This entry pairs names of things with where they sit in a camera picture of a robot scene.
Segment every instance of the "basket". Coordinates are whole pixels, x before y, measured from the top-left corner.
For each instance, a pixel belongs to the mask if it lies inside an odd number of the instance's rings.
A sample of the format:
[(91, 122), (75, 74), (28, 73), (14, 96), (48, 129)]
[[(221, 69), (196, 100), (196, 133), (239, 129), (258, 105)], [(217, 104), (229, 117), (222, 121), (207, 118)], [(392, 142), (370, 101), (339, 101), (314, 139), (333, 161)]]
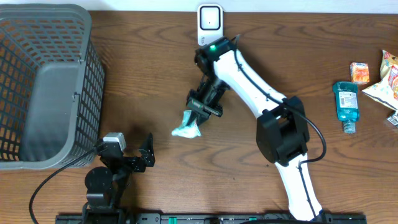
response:
[(0, 169), (61, 167), (96, 143), (104, 70), (90, 32), (80, 6), (0, 5)]

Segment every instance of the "orange box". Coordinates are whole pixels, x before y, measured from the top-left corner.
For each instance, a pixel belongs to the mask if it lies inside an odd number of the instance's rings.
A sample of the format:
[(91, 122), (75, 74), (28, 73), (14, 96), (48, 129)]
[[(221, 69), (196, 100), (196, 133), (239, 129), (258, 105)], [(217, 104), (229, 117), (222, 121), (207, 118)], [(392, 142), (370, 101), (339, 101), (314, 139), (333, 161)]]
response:
[(355, 84), (367, 84), (369, 82), (369, 67), (366, 63), (353, 62), (349, 66), (351, 82)]

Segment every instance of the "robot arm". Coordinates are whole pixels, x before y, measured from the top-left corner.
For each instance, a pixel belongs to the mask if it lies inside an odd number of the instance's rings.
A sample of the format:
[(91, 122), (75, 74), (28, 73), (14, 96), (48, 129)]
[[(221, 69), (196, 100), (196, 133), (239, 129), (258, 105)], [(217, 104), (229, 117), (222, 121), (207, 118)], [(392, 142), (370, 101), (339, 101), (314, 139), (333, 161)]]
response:
[[(307, 200), (304, 184), (298, 169), (299, 162), (307, 160), (307, 147), (305, 144), (309, 140), (307, 124), (303, 119), (294, 116), (294, 114), (288, 114), (288, 111), (283, 106), (268, 100), (240, 71), (236, 64), (234, 51), (236, 51), (237, 60), (241, 64), (241, 68), (259, 88), (262, 88), (274, 99), (280, 102), (284, 101), (304, 114), (303, 105), (298, 98), (293, 97), (288, 100), (283, 94), (269, 86), (246, 63), (236, 46), (225, 37), (197, 50), (195, 61), (208, 76), (204, 86), (214, 82), (219, 83), (219, 85), (220, 83), (224, 86), (227, 85), (249, 106), (257, 118), (257, 145), (267, 160), (274, 163), (278, 168), (289, 198), (291, 214), (298, 220), (313, 220), (313, 212)], [(208, 113), (208, 116), (205, 119), (208, 119), (210, 114), (214, 114), (211, 112), (212, 109), (219, 111), (216, 114), (217, 116), (221, 116), (220, 112), (222, 114), (222, 107), (218, 104), (218, 100), (224, 92), (222, 91), (218, 95), (209, 95), (209, 91), (219, 93), (216, 87), (212, 86), (212, 88), (207, 88), (207, 90), (200, 88), (198, 92), (188, 96), (187, 105), (192, 108), (193, 116), (197, 116), (198, 120), (203, 117), (202, 114), (206, 113)], [(199, 106), (189, 103), (195, 100), (196, 105)], [(279, 124), (278, 119), (280, 118), (287, 118), (287, 121)], [(302, 164), (302, 174), (315, 215), (319, 215), (322, 207), (313, 191), (307, 164)]]

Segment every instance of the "wooden tabletop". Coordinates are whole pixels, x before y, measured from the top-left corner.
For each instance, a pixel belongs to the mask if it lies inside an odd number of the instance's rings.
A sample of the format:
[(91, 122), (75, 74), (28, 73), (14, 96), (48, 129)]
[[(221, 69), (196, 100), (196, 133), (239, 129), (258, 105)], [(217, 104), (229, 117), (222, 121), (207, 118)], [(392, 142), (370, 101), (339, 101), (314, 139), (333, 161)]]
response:
[[(123, 204), (164, 213), (264, 213), (288, 210), (274, 164), (256, 145), (256, 119), (233, 91), (221, 99), (224, 115), (201, 126), (202, 137), (171, 136), (180, 125), (185, 97), (202, 76), (193, 63), (197, 15), (191, 12), (91, 12), (91, 38), (106, 67), (100, 137), (123, 132), (128, 155), (154, 135), (155, 167), (133, 174)], [(357, 133), (337, 120), (332, 85), (349, 80), (351, 62), (369, 64), (380, 80), (382, 49), (398, 55), (395, 15), (225, 13), (224, 34), (242, 34), (239, 48), (252, 68), (288, 97), (298, 96), (328, 144), (310, 164), (317, 199), (325, 210), (364, 213), (368, 223), (396, 223), (398, 129), (392, 111), (359, 94)], [(321, 153), (312, 130), (308, 155)], [(59, 213), (80, 213), (84, 178), (101, 166), (68, 169), (37, 195), (40, 223)], [(0, 172), (1, 223), (30, 223), (29, 199), (53, 170)]]

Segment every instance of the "white wall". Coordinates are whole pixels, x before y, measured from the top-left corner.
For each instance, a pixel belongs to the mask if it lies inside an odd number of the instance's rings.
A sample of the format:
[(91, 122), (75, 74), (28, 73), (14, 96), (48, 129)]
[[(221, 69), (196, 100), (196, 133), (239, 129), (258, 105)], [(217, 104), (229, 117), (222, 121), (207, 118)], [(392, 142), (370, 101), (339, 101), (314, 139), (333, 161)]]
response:
[(121, 11), (196, 11), (200, 4), (218, 3), (226, 12), (398, 14), (398, 0), (0, 0), (0, 3), (72, 3), (87, 10)]

